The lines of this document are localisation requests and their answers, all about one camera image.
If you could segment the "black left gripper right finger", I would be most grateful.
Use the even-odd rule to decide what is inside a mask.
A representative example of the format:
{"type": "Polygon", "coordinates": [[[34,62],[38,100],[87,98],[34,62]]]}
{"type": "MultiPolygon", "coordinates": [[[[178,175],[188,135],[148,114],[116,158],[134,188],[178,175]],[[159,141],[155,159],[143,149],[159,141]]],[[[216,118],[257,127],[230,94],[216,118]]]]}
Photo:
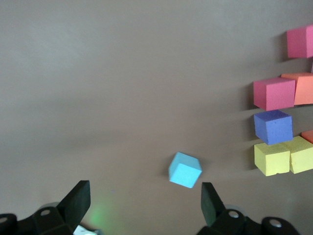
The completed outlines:
{"type": "Polygon", "coordinates": [[[201,210],[206,226],[199,235],[243,235],[246,217],[238,210],[227,209],[212,183],[201,185],[201,210]]]}

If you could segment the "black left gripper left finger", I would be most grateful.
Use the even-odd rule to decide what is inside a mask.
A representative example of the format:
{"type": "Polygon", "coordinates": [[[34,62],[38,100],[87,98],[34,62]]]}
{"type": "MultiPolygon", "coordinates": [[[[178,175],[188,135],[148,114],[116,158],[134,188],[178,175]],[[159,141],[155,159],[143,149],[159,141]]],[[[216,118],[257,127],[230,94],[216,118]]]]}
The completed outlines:
{"type": "Polygon", "coordinates": [[[57,206],[39,209],[32,215],[39,235],[72,235],[90,208],[90,182],[79,183],[57,206]]]}

